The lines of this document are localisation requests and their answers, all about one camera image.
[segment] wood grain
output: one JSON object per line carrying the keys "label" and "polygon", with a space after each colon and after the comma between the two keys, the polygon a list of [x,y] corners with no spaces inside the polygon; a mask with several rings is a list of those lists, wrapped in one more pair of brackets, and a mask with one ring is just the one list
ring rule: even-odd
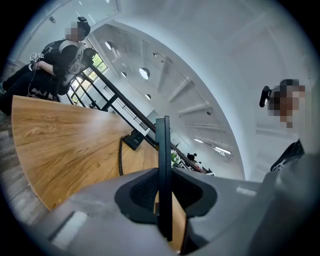
{"label": "wood grain", "polygon": [[[22,169],[51,210],[83,187],[119,176],[120,137],[132,128],[117,114],[14,96],[12,130]],[[158,152],[145,140],[136,151],[123,143],[122,167],[124,174],[158,167]],[[184,230],[176,233],[182,241]]]}

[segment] concrete floor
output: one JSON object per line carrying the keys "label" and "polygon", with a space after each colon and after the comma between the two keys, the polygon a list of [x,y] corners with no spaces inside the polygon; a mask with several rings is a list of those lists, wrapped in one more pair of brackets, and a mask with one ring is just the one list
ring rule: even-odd
{"label": "concrete floor", "polygon": [[12,134],[11,116],[0,111],[0,183],[15,217],[35,225],[49,210],[29,186],[20,165]]}

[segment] gray surface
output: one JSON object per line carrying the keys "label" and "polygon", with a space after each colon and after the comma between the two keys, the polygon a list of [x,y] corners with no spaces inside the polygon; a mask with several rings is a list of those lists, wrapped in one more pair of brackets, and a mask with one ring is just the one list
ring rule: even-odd
{"label": "gray surface", "polygon": [[[280,172],[268,173],[263,183],[179,170],[217,192],[217,202],[205,216],[188,220],[194,233],[209,241],[191,256],[273,255],[306,220],[320,195],[319,155],[304,155]],[[69,244],[73,255],[174,255],[155,225],[132,222],[115,203],[122,184],[148,171],[84,188],[51,212],[39,230],[51,236],[73,211],[82,211],[88,218]]]}
{"label": "gray surface", "polygon": [[156,225],[135,223],[126,218],[115,202],[115,193],[123,184],[149,170],[134,172],[82,189],[37,225],[51,237],[73,211],[88,215],[67,251],[73,255],[174,255]]}
{"label": "gray surface", "polygon": [[[225,228],[232,224],[253,200],[254,196],[249,192],[254,194],[261,186],[259,182],[203,175],[202,173],[184,168],[178,168],[178,170],[211,185],[216,190],[217,201],[211,210],[205,216],[193,217],[188,220],[193,232],[206,241],[213,240]],[[240,188],[241,191],[248,190],[248,194],[237,192],[238,188]]]}

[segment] black plastic mount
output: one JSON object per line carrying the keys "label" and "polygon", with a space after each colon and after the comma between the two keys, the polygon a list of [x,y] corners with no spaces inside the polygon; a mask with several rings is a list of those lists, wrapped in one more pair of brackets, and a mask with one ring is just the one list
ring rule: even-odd
{"label": "black plastic mount", "polygon": [[155,144],[159,157],[158,228],[167,241],[172,241],[171,140],[169,116],[155,122]]}

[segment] wooden tabletop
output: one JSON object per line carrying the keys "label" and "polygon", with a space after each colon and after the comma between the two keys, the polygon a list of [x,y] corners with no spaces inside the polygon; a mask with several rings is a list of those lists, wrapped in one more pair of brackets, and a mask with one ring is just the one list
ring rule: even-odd
{"label": "wooden tabletop", "polygon": [[[22,169],[38,198],[54,209],[94,183],[119,176],[120,137],[133,129],[119,115],[49,100],[14,96],[12,132]],[[145,140],[133,151],[122,144],[123,174],[158,167]],[[186,215],[173,196],[173,241],[179,250]]]}

